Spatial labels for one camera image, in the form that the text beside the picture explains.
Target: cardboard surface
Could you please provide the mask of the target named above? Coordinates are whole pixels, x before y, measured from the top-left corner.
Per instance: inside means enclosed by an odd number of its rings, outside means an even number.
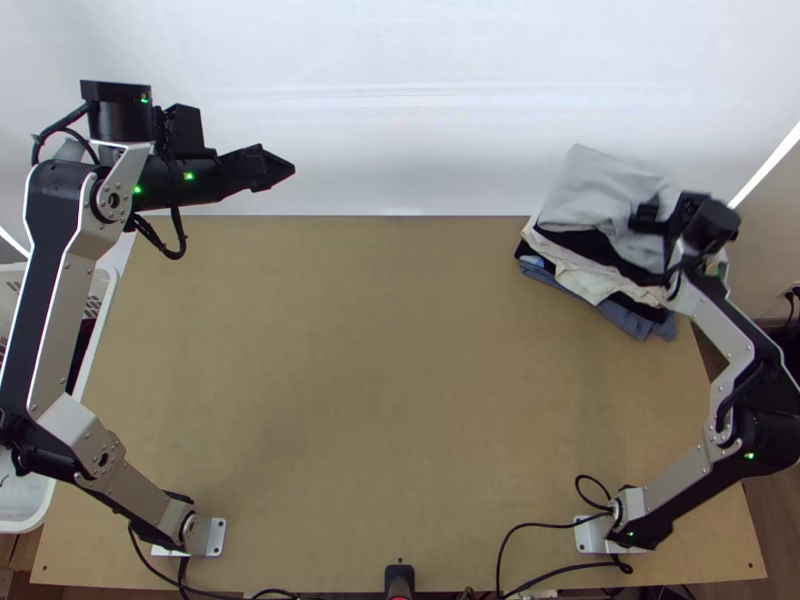
[[[708,382],[688,321],[639,343],[523,277],[523,224],[190,218],[178,263],[137,241],[84,398],[134,465],[227,517],[193,584],[380,591],[402,557],[419,590],[492,589],[510,527],[592,512],[575,475],[643,485],[697,442]],[[59,485],[34,580],[164,587],[125,528]],[[503,586],[586,560],[571,531],[526,529]],[[740,486],[630,563],[552,585],[765,576]]]

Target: wooden floor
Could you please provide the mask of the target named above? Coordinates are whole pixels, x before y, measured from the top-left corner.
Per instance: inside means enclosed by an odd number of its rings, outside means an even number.
[[[800,598],[800,467],[744,483],[767,579],[693,585],[698,600]]]

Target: pile of clothing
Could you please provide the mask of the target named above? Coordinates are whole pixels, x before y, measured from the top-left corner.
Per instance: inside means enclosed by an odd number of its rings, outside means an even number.
[[[680,199],[660,175],[573,146],[541,213],[522,230],[520,270],[582,298],[637,340],[651,333],[672,340],[675,315],[663,307],[665,224]]]

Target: power outlet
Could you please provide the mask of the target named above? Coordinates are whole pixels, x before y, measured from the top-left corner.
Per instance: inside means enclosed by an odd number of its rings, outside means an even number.
[[[778,294],[777,297],[778,298],[785,297],[786,296],[786,292],[789,292],[791,294],[792,293],[792,288],[800,288],[800,281],[795,281],[792,285],[790,285],[785,290],[783,290],[780,294]]]

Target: light strip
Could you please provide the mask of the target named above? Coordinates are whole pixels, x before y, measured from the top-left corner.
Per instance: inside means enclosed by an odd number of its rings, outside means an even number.
[[[753,191],[753,189],[761,183],[761,180],[767,176],[767,174],[775,168],[775,166],[781,162],[781,159],[786,156],[786,154],[791,150],[794,145],[800,141],[800,123],[794,126],[794,128],[789,132],[783,141],[778,144],[778,147],[775,148],[775,152],[773,152],[770,157],[766,160],[766,162],[761,165],[761,168],[756,171],[756,174],[750,178],[750,181],[744,184],[744,187],[739,190],[739,192],[733,197],[733,199],[728,202],[728,208],[736,208],[739,204],[742,203],[747,195]]]

